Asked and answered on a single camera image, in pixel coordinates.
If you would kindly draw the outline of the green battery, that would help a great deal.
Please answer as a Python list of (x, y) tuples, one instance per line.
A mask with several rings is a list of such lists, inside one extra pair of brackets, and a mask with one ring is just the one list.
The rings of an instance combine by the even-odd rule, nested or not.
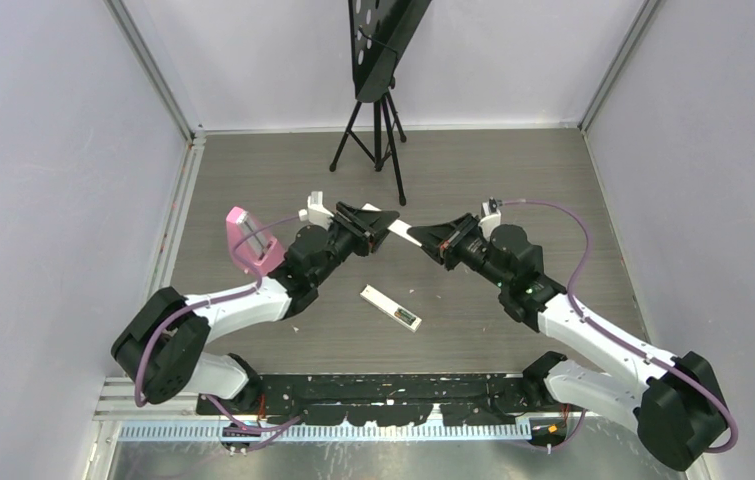
[(398, 308), (394, 312), (394, 316), (410, 327), (414, 326), (418, 321), (418, 318), (414, 314), (403, 308)]

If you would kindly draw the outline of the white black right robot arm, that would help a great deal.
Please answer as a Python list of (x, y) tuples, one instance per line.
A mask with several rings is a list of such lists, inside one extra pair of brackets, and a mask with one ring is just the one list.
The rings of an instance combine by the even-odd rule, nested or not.
[(494, 227), (466, 214), (406, 230), (447, 270), (462, 264), (499, 289), (505, 313), (590, 360), (595, 370), (547, 353), (526, 368), (524, 397), (537, 410), (582, 407), (633, 432), (660, 463), (687, 470), (702, 454), (732, 448), (738, 426), (711, 364), (690, 351), (652, 346), (596, 316), (546, 275), (543, 249), (517, 225)]

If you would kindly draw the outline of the white remote battery cover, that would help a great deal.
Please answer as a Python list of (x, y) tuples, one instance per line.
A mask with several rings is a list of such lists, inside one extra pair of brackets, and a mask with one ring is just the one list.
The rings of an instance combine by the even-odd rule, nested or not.
[[(382, 211), (382, 209), (371, 203), (365, 203), (362, 208), (368, 211)], [(388, 227), (390, 232), (421, 249), (422, 243), (409, 234), (410, 228), (411, 226), (400, 218), (394, 220), (394, 222)]]

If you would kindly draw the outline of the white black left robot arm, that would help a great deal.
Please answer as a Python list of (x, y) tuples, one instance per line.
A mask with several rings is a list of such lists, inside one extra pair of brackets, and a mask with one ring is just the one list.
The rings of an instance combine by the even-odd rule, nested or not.
[(294, 317), (319, 296), (319, 288), (350, 256), (375, 253), (400, 215), (354, 208), (328, 210), (317, 197), (296, 214), (304, 222), (289, 246), (247, 210), (225, 218), (233, 263), (253, 282), (211, 294), (157, 290), (118, 336), (111, 355), (134, 384), (137, 406), (161, 404), (182, 392), (222, 400), (233, 412), (251, 412), (260, 398), (248, 364), (235, 354), (211, 355), (206, 346), (261, 323)]

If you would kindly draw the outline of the white remote control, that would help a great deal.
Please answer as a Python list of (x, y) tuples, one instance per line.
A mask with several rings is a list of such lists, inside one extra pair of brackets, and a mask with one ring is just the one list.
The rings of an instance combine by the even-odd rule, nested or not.
[[(406, 309), (405, 307), (403, 307), (402, 305), (400, 305), (396, 301), (392, 300), (391, 298), (389, 298), (388, 296), (386, 296), (384, 293), (380, 292), (379, 290), (377, 290), (373, 286), (366, 285), (363, 288), (363, 290), (360, 292), (360, 297), (362, 299), (364, 299), (366, 302), (368, 302), (369, 304), (371, 304), (372, 306), (374, 306), (375, 308), (377, 308), (379, 311), (381, 311), (386, 316), (388, 316), (390, 318), (393, 318), (395, 321), (397, 321), (399, 324), (403, 325), (408, 330), (410, 330), (412, 332), (416, 332), (419, 329), (420, 324), (422, 322), (422, 319), (418, 315), (414, 314), (412, 311)], [(412, 314), (414, 314), (418, 318), (418, 321), (416, 322), (416, 324), (414, 326), (410, 327), (409, 325), (406, 325), (405, 323), (403, 323), (399, 319), (397, 319), (394, 316), (394, 312), (398, 308), (406, 309), (407, 311), (409, 311)]]

